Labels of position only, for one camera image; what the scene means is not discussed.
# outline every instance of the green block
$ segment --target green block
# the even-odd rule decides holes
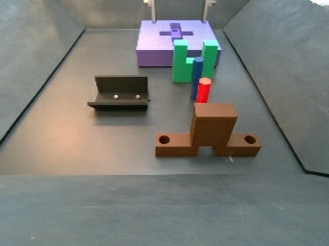
[[[192,58],[187,58],[187,40],[174,40],[172,82],[190,83]]]
[[[203,61],[202,77],[210,79],[214,76],[214,63],[215,63],[218,46],[219,44],[216,40],[203,41],[202,58],[204,59],[204,61]]]

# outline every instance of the gray floor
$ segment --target gray floor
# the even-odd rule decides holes
[[[190,85],[171,82],[171,68],[137,68],[137,30],[87,30],[48,86],[0,146],[1,174],[123,175],[301,173],[252,82],[220,31],[222,57],[211,102],[234,103],[235,132],[258,133],[257,158],[158,159],[154,135],[187,132]],[[147,112],[95,112],[95,75],[147,75]]]

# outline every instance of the purple block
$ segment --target purple block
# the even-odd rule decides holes
[[[171,32],[171,24],[180,25],[182,38],[188,43],[188,57],[202,55],[204,39],[216,39],[208,21],[202,23],[200,20],[158,20],[151,23],[150,20],[143,20],[136,46],[139,66],[172,66],[174,44],[171,36],[160,35],[160,32]],[[219,52],[220,47],[218,47],[215,65],[219,61]]]

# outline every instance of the brown base with holes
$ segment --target brown base with holes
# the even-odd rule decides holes
[[[255,134],[232,134],[238,114],[232,104],[194,104],[188,134],[158,134],[158,157],[195,157],[199,146],[212,146],[218,157],[254,157],[261,149]]]
[[[198,147],[190,145],[190,134],[158,134],[155,155],[158,157],[196,157]]]
[[[218,157],[255,157],[261,149],[258,136],[254,134],[231,134],[224,148],[214,147]]]

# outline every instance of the hole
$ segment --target hole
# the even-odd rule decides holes
[[[160,142],[162,144],[167,144],[167,143],[170,142],[170,138],[168,138],[166,135],[163,135],[163,136],[159,138],[159,142]]]
[[[254,138],[251,135],[246,135],[246,136],[244,136],[244,141],[246,141],[248,144],[254,144],[254,143],[255,143],[255,138]]]

